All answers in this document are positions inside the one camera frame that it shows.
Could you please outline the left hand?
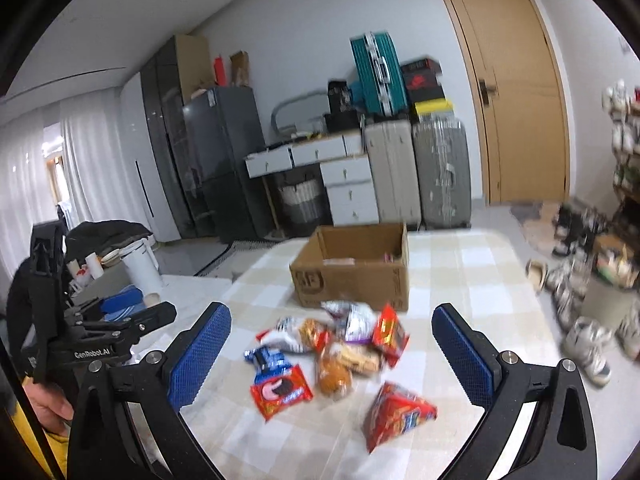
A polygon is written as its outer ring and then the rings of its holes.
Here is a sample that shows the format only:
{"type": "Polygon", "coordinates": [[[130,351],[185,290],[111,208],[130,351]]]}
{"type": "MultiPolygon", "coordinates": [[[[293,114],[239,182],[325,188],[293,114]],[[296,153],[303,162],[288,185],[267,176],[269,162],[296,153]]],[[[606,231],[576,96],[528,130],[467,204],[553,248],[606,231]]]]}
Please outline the left hand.
{"type": "Polygon", "coordinates": [[[23,388],[41,426],[50,434],[67,437],[74,409],[62,389],[57,385],[34,382],[30,377],[24,380],[23,388]]]}

